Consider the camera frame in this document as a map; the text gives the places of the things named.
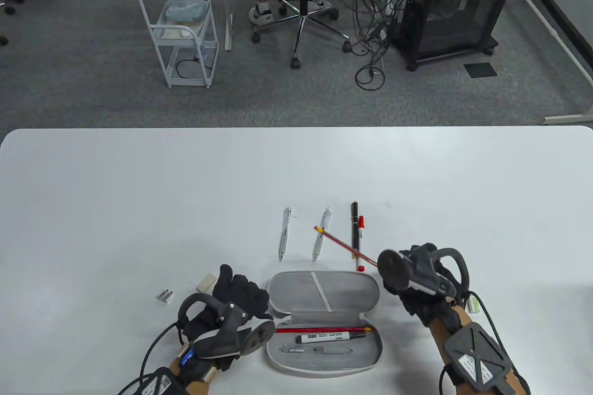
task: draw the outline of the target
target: mesh computer case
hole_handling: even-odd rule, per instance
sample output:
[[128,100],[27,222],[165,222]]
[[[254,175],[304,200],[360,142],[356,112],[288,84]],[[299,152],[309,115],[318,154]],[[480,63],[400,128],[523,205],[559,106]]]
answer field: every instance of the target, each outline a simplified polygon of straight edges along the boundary
[[491,37],[505,0],[407,0],[396,46],[409,71],[469,51],[493,54]]

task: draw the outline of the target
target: plastic bag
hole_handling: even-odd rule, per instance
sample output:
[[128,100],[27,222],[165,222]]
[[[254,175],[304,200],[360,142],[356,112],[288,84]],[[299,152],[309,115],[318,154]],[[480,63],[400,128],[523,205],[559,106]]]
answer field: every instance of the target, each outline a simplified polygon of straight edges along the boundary
[[209,1],[173,0],[165,15],[176,22],[196,23],[206,18],[209,6]]

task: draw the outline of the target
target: glove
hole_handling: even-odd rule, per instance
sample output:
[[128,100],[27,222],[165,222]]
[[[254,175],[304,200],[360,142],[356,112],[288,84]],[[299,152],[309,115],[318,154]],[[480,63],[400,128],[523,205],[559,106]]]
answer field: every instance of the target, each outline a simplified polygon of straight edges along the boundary
[[[221,265],[212,296],[220,302],[237,304],[247,314],[248,321],[254,316],[259,319],[273,319],[271,315],[265,313],[270,299],[268,292],[260,289],[256,283],[248,281],[243,275],[233,276],[233,269],[227,264]],[[192,342],[201,334],[219,329],[221,325],[216,310],[206,307],[187,323],[183,333]],[[221,358],[216,366],[222,371],[228,370],[234,359],[234,357]]]
[[[430,252],[436,251],[436,245],[434,244],[426,243],[422,246],[426,247],[426,249]],[[402,251],[403,255],[407,255],[409,252],[409,250]],[[457,279],[455,279],[451,271],[443,266],[440,260],[434,261],[433,267],[439,275],[444,276],[445,278],[449,279],[451,283],[453,283],[455,289],[457,290],[455,300],[458,304],[464,306],[467,296],[464,295],[464,290],[462,289],[461,284],[457,281]],[[439,306],[447,305],[445,298],[440,295],[429,295],[412,288],[404,291],[398,291],[393,287],[390,287],[390,285],[384,280],[383,287],[389,293],[399,296],[406,311],[412,316],[417,315],[422,321],[422,324],[425,326],[428,326],[430,321],[435,318],[436,313],[441,309]]]

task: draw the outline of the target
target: chair base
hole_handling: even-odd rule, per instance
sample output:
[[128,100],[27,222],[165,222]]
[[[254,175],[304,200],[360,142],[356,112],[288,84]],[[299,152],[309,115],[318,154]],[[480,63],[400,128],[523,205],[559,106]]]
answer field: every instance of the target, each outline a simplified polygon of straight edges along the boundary
[[328,31],[332,31],[334,34],[337,34],[337,35],[343,37],[345,39],[344,44],[342,46],[343,52],[352,52],[352,44],[350,43],[350,37],[348,37],[348,35],[346,35],[345,33],[341,33],[340,31],[332,28],[331,26],[327,25],[326,23],[320,22],[316,17],[317,15],[319,15],[323,12],[329,12],[330,18],[332,20],[336,20],[338,18],[337,9],[326,6],[326,7],[320,8],[316,11],[307,12],[307,2],[308,1],[309,0],[300,0],[301,8],[298,9],[295,6],[293,6],[292,4],[288,3],[288,1],[282,0],[282,3],[280,5],[280,14],[286,14],[288,9],[295,12],[295,14],[288,16],[288,17],[281,18],[280,20],[276,20],[273,23],[267,23],[266,25],[255,26],[253,29],[252,42],[259,43],[261,40],[259,31],[261,31],[263,29],[269,29],[269,28],[277,26],[281,23],[286,23],[293,19],[299,18],[299,26],[298,26],[298,32],[296,33],[295,47],[292,52],[292,58],[290,59],[290,67],[292,69],[299,69],[301,67],[301,61],[299,61],[298,57],[297,57],[297,50],[298,50],[299,41],[301,39],[301,34],[303,33],[303,29],[305,28],[305,23],[307,22],[307,20],[309,20],[313,23],[317,23],[318,25],[324,27]]

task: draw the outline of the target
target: gray pencil case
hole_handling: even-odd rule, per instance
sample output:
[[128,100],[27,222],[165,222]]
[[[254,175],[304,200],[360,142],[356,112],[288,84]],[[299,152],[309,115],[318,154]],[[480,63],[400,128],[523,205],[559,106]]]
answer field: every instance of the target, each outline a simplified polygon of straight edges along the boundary
[[[324,378],[363,372],[379,362],[383,342],[365,315],[379,301],[379,286],[369,275],[341,271],[284,272],[271,279],[268,292],[272,308],[286,315],[276,324],[278,329],[372,327],[364,338],[315,342],[304,347],[296,345],[298,333],[276,333],[265,346],[265,352],[278,370]],[[317,346],[350,352],[313,352],[311,348]],[[307,353],[287,353],[290,348],[305,348]]]

